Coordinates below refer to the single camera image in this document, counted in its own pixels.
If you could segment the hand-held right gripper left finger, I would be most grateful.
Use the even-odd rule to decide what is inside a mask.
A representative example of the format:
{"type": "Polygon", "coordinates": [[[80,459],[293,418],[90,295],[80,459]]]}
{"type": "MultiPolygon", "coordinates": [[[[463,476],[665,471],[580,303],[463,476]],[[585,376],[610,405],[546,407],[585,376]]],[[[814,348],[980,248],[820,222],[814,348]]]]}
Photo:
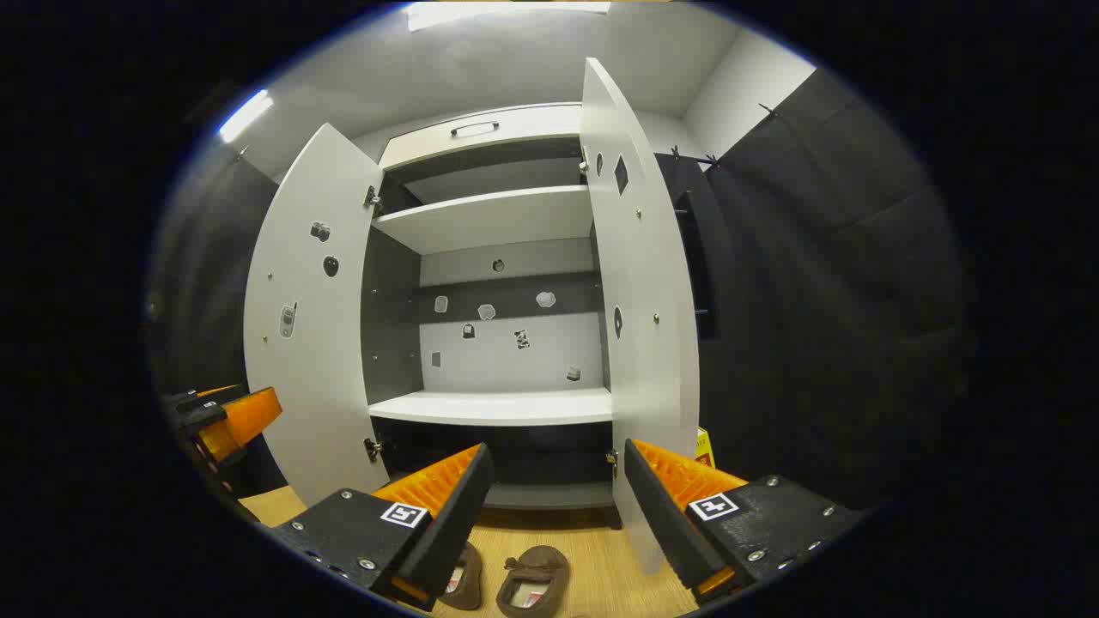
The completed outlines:
{"type": "Polygon", "coordinates": [[[340,488],[270,537],[355,591],[429,611],[493,482],[490,449],[479,443],[371,493],[340,488]]]}

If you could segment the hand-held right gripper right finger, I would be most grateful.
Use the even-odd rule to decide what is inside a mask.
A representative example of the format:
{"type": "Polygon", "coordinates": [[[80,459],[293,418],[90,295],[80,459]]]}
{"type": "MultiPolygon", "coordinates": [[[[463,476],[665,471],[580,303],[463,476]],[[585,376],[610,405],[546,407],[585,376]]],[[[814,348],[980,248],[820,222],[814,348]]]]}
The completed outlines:
{"type": "Polygon", "coordinates": [[[865,519],[781,475],[742,481],[640,439],[624,443],[624,473],[666,562],[702,607],[784,578],[865,519]]]}

